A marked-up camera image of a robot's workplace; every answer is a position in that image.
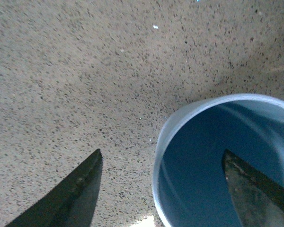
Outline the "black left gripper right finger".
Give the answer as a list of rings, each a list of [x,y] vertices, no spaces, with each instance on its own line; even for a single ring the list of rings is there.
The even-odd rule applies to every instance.
[[[284,227],[283,186],[228,149],[222,168],[243,227]]]

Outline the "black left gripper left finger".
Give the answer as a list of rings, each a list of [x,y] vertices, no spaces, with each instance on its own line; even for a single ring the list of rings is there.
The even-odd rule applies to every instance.
[[[89,227],[98,200],[102,165],[102,154],[97,149],[8,226]]]

